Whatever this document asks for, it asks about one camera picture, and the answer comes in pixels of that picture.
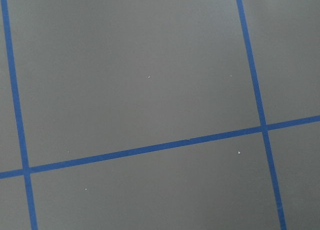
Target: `gray tile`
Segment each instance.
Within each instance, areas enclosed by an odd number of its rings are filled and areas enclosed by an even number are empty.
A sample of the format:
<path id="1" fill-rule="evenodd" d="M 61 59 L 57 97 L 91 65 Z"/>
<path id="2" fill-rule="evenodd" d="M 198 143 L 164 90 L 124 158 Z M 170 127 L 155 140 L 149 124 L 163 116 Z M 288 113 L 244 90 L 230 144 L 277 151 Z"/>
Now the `gray tile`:
<path id="1" fill-rule="evenodd" d="M 22 167 L 4 35 L 0 8 L 0 172 Z"/>
<path id="2" fill-rule="evenodd" d="M 268 123 L 320 114 L 320 0 L 243 0 Z"/>
<path id="3" fill-rule="evenodd" d="M 279 229 L 261 134 L 35 173 L 32 182 L 39 229 Z"/>
<path id="4" fill-rule="evenodd" d="M 320 229 L 320 123 L 270 131 L 290 230 Z"/>
<path id="5" fill-rule="evenodd" d="M 24 178 L 0 179 L 0 193 L 0 229 L 30 230 Z"/>
<path id="6" fill-rule="evenodd" d="M 235 0 L 8 0 L 32 166 L 259 125 Z"/>

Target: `gray surface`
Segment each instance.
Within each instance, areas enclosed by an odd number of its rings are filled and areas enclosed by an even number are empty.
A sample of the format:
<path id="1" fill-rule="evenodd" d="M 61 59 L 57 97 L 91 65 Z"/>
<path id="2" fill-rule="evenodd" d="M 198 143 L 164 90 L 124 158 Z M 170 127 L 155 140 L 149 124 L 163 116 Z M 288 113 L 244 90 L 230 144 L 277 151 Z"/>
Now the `gray surface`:
<path id="1" fill-rule="evenodd" d="M 279 229 L 261 134 L 35 173 L 32 182 L 41 230 Z"/>
<path id="2" fill-rule="evenodd" d="M 21 158 L 0 8 L 0 172 L 20 169 Z"/>
<path id="3" fill-rule="evenodd" d="M 259 125 L 235 0 L 8 6 L 31 166 Z"/>
<path id="4" fill-rule="evenodd" d="M 271 131 L 289 230 L 320 229 L 320 123 Z"/>
<path id="5" fill-rule="evenodd" d="M 30 220 L 22 176 L 0 179 L 0 229 L 30 230 Z"/>
<path id="6" fill-rule="evenodd" d="M 320 0 L 243 0 L 267 122 L 320 114 Z"/>

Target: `vertical blue line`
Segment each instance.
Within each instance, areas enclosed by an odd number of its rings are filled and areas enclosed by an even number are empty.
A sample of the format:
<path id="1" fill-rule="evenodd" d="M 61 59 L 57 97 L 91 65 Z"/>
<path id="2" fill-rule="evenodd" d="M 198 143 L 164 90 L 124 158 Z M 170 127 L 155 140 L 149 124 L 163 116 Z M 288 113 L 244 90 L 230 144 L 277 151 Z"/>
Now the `vertical blue line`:
<path id="1" fill-rule="evenodd" d="M 255 60 L 254 60 L 254 55 L 253 55 L 251 43 L 250 43 L 250 37 L 249 37 L 249 31 L 248 31 L 248 26 L 247 26 L 247 21 L 246 21 L 246 16 L 245 16 L 245 10 L 244 10 L 242 0 L 236 0 L 236 4 L 238 7 L 238 13 L 239 13 L 241 27 L 242 27 L 242 33 L 243 33 L 243 38 L 244 38 L 244 43 L 245 43 L 245 48 L 246 48 L 246 54 L 247 54 L 247 58 L 248 58 L 248 62 L 249 62 L 249 68 L 250 68 L 250 73 L 251 73 L 251 78 L 252 78 L 252 83 L 253 83 L 253 90 L 254 90 L 254 95 L 255 95 L 256 107 L 257 107 L 259 120 L 260 120 L 260 124 L 261 124 L 261 131 L 262 131 L 266 157 L 267 157 L 269 171 L 270 171 L 271 180 L 272 180 L 273 193 L 274 193 L 274 197 L 275 197 L 280 227 L 281 227 L 281 230 L 287 230 L 285 213 L 284 213 L 284 209 L 283 209 L 283 205 L 282 205 L 280 188 L 279 188 L 279 184 L 278 184 L 277 172 L 276 172 L 276 168 L 275 168 L 274 158 L 272 155 L 269 134 L 268 134 L 268 128 L 267 128 L 267 122 L 266 122 L 264 107 L 263 107 L 260 88 L 259 88 Z"/>
<path id="2" fill-rule="evenodd" d="M 18 139 L 19 139 L 19 145 L 20 145 L 22 170 L 23 170 L 23 176 L 24 176 L 26 198 L 27 198 L 28 209 L 29 209 L 30 224 L 31 224 L 32 230 L 37 230 L 38 225 L 37 225 L 36 209 L 35 209 L 34 194 L 32 190 L 32 183 L 31 183 L 31 177 L 30 177 L 24 124 L 23 124 L 20 99 L 19 99 L 18 82 L 17 82 L 17 75 L 16 75 L 14 50 L 13 50 L 12 38 L 11 38 L 9 10 L 8 10 L 7 0 L 1 0 L 1 9 L 2 9 L 2 20 L 3 20 L 3 27 L 4 27 L 5 44 L 6 44 L 6 53 L 7 53 L 9 73 L 10 73 L 14 114 L 15 114 L 16 128 L 18 132 Z"/>

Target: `horizontal blue line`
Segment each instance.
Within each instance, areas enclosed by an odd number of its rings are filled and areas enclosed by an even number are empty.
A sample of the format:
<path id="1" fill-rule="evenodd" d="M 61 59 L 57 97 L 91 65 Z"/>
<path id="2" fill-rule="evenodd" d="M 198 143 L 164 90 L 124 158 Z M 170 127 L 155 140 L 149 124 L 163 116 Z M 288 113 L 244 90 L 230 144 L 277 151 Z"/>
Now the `horizontal blue line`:
<path id="1" fill-rule="evenodd" d="M 124 150 L 124 151 L 117 151 L 117 152 L 112 152 L 112 153 L 107 153 L 102 155 L 89 156 L 89 157 L 84 157 L 84 158 L 79 158 L 74 160 L 34 166 L 34 167 L 30 167 L 30 173 L 39 173 L 39 172 L 50 171 L 55 169 L 68 168 L 68 167 L 73 167 L 78 165 L 96 163 L 96 162 L 105 161 L 105 160 L 118 159 L 118 158 L 138 155 L 138 154 L 151 153 L 151 152 L 156 152 L 160 150 L 178 148 L 178 147 L 183 147 L 183 146 L 188 146 L 193 144 L 200 144 L 200 143 L 205 143 L 210 141 L 228 139 L 228 138 L 239 137 L 243 135 L 255 134 L 260 132 L 261 132 L 261 128 L 259 126 L 256 126 L 256 127 L 251 127 L 251 128 L 246 128 L 246 129 L 241 129 L 236 131 L 229 131 L 229 132 L 218 133 L 218 134 L 213 134 L 208 136 L 200 136 L 200 137 L 195 137 L 191 139 L 172 141 L 172 142 L 167 142 L 167 143 L 162 143 L 162 144 L 157 144 L 152 146 L 144 146 L 144 147 Z"/>
<path id="2" fill-rule="evenodd" d="M 310 124 L 315 122 L 320 122 L 320 115 L 269 124 L 267 126 L 267 129 L 270 131 L 270 130 L 294 127 L 294 126 L 303 125 L 303 124 Z"/>
<path id="3" fill-rule="evenodd" d="M 7 179 L 7 178 L 23 176 L 23 175 L 24 175 L 24 171 L 22 169 L 4 171 L 4 172 L 0 172 L 0 179 Z"/>

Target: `blue tape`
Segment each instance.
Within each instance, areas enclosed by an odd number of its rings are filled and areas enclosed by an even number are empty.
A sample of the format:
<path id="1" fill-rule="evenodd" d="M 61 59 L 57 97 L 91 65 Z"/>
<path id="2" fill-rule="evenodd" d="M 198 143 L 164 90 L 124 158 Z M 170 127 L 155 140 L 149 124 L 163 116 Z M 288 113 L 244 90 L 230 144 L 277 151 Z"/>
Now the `blue tape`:
<path id="1" fill-rule="evenodd" d="M 17 82 L 15 58 L 14 58 L 14 51 L 13 51 L 12 38 L 11 38 L 9 10 L 8 10 L 7 0 L 1 0 L 1 9 L 2 9 L 2 19 L 3 19 L 3 26 L 4 26 L 6 53 L 7 53 L 9 73 L 10 73 L 14 114 L 15 114 L 16 128 L 18 132 L 18 139 L 19 139 L 19 145 L 20 145 L 22 171 L 24 176 L 26 198 L 28 202 L 30 224 L 31 224 L 32 230 L 37 230 L 38 225 L 37 225 L 37 218 L 36 218 L 34 195 L 32 191 L 32 184 L 31 184 L 31 178 L 30 178 L 30 172 L 29 172 L 28 152 L 27 152 L 24 124 L 23 124 L 20 99 L 19 99 L 18 82 Z"/>
<path id="2" fill-rule="evenodd" d="M 3 172 L 0 172 L 0 179 L 7 179 L 7 178 L 23 176 L 23 175 L 24 175 L 24 172 L 22 169 L 3 171 Z"/>
<path id="3" fill-rule="evenodd" d="M 255 134 L 260 132 L 261 132 L 261 128 L 259 126 L 251 127 L 251 128 L 246 128 L 246 129 L 241 129 L 236 131 L 229 131 L 229 132 L 218 133 L 218 134 L 213 134 L 208 136 L 195 137 L 188 140 L 172 141 L 172 142 L 167 142 L 167 143 L 162 143 L 162 144 L 157 144 L 152 146 L 144 146 L 144 147 L 124 150 L 124 151 L 117 151 L 117 152 L 112 152 L 112 153 L 107 153 L 102 155 L 89 156 L 89 157 L 84 157 L 84 158 L 79 158 L 74 160 L 34 166 L 30 168 L 30 172 L 39 173 L 44 171 L 69 168 L 69 167 L 78 166 L 78 165 L 91 164 L 91 163 L 96 163 L 96 162 L 101 162 L 101 161 L 106 161 L 111 159 L 118 159 L 118 158 L 138 155 L 138 154 L 151 153 L 151 152 L 156 152 L 161 150 L 167 150 L 167 149 L 178 148 L 178 147 L 183 147 L 183 146 L 188 146 L 193 144 L 200 144 L 200 143 L 205 143 L 210 141 L 228 139 L 228 138 L 239 137 L 243 135 Z"/>
<path id="4" fill-rule="evenodd" d="M 271 145 L 270 145 L 270 140 L 269 140 L 269 135 L 268 135 L 267 122 L 266 122 L 264 107 L 263 107 L 260 88 L 259 88 L 259 82 L 258 82 L 258 76 L 257 76 L 257 71 L 256 71 L 256 66 L 255 66 L 254 55 L 253 55 L 251 43 L 250 43 L 250 37 L 249 37 L 249 31 L 248 31 L 248 26 L 247 26 L 247 21 L 246 21 L 246 16 L 245 16 L 245 10 L 244 10 L 242 0 L 236 0 L 236 4 L 238 7 L 238 13 L 239 13 L 239 18 L 240 18 L 240 22 L 241 22 L 244 44 L 245 44 L 246 54 L 247 54 L 247 58 L 248 58 L 248 63 L 249 63 L 249 68 L 250 68 L 250 73 L 251 73 L 251 78 L 252 78 L 252 83 L 253 83 L 253 90 L 254 90 L 254 96 L 255 96 L 255 101 L 256 101 L 256 107 L 257 107 L 259 120 L 260 120 L 260 124 L 261 124 L 261 131 L 262 131 L 264 147 L 265 147 L 266 157 L 267 157 L 268 166 L 269 166 L 269 171 L 270 171 L 270 175 L 271 175 L 271 181 L 272 181 L 272 186 L 273 186 L 273 193 L 274 193 L 274 197 L 275 197 L 275 202 L 276 202 L 276 206 L 277 206 L 278 218 L 279 218 L 281 229 L 286 230 L 287 226 L 286 226 L 285 213 L 284 213 L 284 209 L 283 209 L 283 205 L 282 205 L 280 188 L 279 188 L 278 178 L 277 178 L 277 172 L 276 172 L 276 168 L 275 168 L 274 158 L 272 155 L 272 150 L 271 150 Z"/>
<path id="5" fill-rule="evenodd" d="M 294 127 L 294 126 L 303 125 L 303 124 L 311 124 L 311 123 L 316 123 L 316 122 L 320 122 L 320 115 L 300 118 L 300 119 L 296 119 L 296 120 L 273 123 L 273 124 L 269 124 L 267 126 L 267 128 L 268 128 L 268 130 L 276 130 L 276 129 Z"/>

